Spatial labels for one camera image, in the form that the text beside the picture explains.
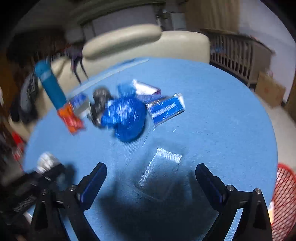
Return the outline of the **orange snack wrapper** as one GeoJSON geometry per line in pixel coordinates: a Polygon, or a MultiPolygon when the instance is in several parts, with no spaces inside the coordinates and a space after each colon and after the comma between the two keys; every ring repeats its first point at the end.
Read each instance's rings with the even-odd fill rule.
{"type": "Polygon", "coordinates": [[[71,134],[76,134],[79,130],[84,129],[84,123],[75,116],[72,105],[67,102],[62,108],[58,109],[57,114],[63,121],[71,134]]]}

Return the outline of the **clear plastic tray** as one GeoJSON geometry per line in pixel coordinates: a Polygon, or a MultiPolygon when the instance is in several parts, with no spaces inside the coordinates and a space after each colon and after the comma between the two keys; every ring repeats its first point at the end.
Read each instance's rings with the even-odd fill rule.
{"type": "Polygon", "coordinates": [[[187,156],[183,134],[174,131],[150,131],[131,157],[121,179],[144,197],[164,201],[187,156]]]}

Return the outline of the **black plastic bag bundle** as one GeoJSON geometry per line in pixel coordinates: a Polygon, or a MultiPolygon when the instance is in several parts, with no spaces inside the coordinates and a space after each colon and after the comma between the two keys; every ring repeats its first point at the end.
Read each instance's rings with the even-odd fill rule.
{"type": "Polygon", "coordinates": [[[105,86],[99,87],[93,92],[94,103],[90,105],[90,117],[93,125],[100,128],[101,118],[105,110],[105,106],[109,100],[113,99],[109,89],[105,86]]]}

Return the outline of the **blue plastic bag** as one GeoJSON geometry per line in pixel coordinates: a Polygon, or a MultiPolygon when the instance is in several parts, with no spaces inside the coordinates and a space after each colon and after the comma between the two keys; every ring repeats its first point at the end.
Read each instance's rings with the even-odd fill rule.
{"type": "Polygon", "coordinates": [[[120,84],[118,98],[109,100],[101,117],[103,128],[113,128],[122,142],[136,140],[144,130],[147,108],[136,98],[136,89],[130,84],[120,84]]]}

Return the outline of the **blue white snack wrapper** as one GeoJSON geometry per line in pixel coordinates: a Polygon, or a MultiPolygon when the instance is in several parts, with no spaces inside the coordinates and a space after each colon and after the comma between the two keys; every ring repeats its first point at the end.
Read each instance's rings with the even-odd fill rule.
{"type": "Polygon", "coordinates": [[[185,111],[184,97],[178,93],[145,104],[153,124],[158,126],[185,111]]]}

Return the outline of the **red plastic basket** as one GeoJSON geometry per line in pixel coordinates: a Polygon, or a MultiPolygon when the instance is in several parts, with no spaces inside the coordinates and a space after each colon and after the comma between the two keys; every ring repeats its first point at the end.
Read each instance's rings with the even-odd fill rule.
{"type": "Polygon", "coordinates": [[[268,209],[273,240],[285,240],[295,226],[295,173],[286,164],[278,164],[268,209]]]}

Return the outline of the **blue round tablecloth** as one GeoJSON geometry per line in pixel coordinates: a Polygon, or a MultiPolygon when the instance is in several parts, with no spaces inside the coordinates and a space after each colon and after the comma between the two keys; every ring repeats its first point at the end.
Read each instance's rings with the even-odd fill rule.
{"type": "Polygon", "coordinates": [[[142,136],[127,144],[88,120],[84,130],[72,135],[51,109],[38,121],[25,152],[26,171],[50,152],[70,167],[70,183],[78,183],[97,163],[106,164],[106,181],[85,213],[101,240],[201,240],[217,212],[195,178],[199,163],[238,190],[261,189],[271,202],[278,165],[275,134],[264,107],[244,84],[205,63],[149,58],[90,77],[85,94],[92,96],[100,85],[117,94],[120,83],[132,80],[158,87],[165,95],[182,94],[185,111],[159,126],[149,121],[142,136]],[[144,197],[122,179],[129,160],[154,138],[183,155],[164,201],[144,197]]]}

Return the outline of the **blue white carton box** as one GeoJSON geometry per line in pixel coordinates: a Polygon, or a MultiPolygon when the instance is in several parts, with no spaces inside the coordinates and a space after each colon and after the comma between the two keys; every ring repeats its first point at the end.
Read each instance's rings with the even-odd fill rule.
{"type": "Polygon", "coordinates": [[[79,93],[69,99],[75,116],[82,119],[85,118],[91,111],[89,98],[84,93],[79,93]]]}

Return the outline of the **blue thermos bottle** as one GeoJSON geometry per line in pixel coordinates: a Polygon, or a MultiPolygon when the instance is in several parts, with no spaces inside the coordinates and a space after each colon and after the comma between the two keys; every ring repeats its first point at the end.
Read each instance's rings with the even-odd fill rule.
{"type": "Polygon", "coordinates": [[[67,99],[51,70],[50,63],[46,60],[39,61],[35,65],[35,73],[55,109],[62,108],[67,103],[67,99]]]}

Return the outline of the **dark clothes on sofa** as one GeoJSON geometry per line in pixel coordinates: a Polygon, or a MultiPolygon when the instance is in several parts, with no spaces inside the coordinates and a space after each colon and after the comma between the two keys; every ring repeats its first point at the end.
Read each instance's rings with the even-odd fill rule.
{"type": "Polygon", "coordinates": [[[55,61],[70,60],[70,58],[67,51],[65,51],[63,53],[59,53],[53,56],[48,56],[44,59],[39,59],[38,61],[35,62],[31,72],[23,82],[23,85],[20,90],[20,95],[16,99],[14,110],[13,112],[11,112],[11,119],[13,122],[21,121],[23,124],[27,125],[33,121],[36,121],[39,117],[37,107],[36,107],[36,101],[37,101],[37,97],[40,94],[40,87],[43,87],[43,86],[41,85],[39,78],[36,76],[35,65],[41,60],[48,61],[51,65],[51,70],[54,73],[52,64],[55,61]]]}

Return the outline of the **brown cardboard box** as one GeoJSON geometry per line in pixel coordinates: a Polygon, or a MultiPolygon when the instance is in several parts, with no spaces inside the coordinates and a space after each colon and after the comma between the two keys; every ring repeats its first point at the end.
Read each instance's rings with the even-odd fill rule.
{"type": "Polygon", "coordinates": [[[272,77],[264,72],[259,72],[255,93],[271,108],[281,105],[285,90],[286,88],[272,77]]]}

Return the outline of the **white purple medicine box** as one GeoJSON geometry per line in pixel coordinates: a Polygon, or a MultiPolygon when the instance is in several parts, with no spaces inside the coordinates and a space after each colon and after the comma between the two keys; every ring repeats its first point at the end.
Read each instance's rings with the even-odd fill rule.
{"type": "Polygon", "coordinates": [[[154,94],[161,94],[161,89],[151,86],[149,84],[137,81],[134,79],[132,81],[132,85],[136,90],[137,95],[154,95],[154,94]]]}

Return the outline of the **wooden baby crib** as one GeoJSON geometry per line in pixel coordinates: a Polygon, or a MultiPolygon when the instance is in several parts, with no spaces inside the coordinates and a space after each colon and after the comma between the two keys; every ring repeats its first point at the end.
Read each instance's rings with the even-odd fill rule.
{"type": "Polygon", "coordinates": [[[250,35],[202,29],[210,40],[210,63],[234,75],[248,87],[269,70],[275,52],[250,35]]]}

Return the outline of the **cream leather sofa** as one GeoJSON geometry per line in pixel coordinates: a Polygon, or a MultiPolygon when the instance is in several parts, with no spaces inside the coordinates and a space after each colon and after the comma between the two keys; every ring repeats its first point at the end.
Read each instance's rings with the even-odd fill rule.
{"type": "MultiPolygon", "coordinates": [[[[192,60],[209,64],[210,41],[201,33],[189,31],[162,31],[154,24],[134,25],[103,33],[89,40],[82,48],[82,64],[90,78],[124,61],[140,57],[158,57],[192,60]]],[[[51,62],[63,92],[69,92],[79,85],[70,68],[70,58],[57,55],[51,62]]],[[[39,95],[36,99],[37,119],[42,118],[53,108],[46,92],[37,81],[39,95]]],[[[8,123],[12,130],[24,140],[30,138],[37,120],[24,124],[13,121],[11,114],[8,123]]]]}

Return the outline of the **beige curtain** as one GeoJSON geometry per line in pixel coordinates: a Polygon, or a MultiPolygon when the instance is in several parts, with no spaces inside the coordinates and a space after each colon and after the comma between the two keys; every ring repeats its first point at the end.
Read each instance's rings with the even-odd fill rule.
{"type": "Polygon", "coordinates": [[[184,8],[188,30],[238,32],[240,1],[190,0],[184,8]]]}

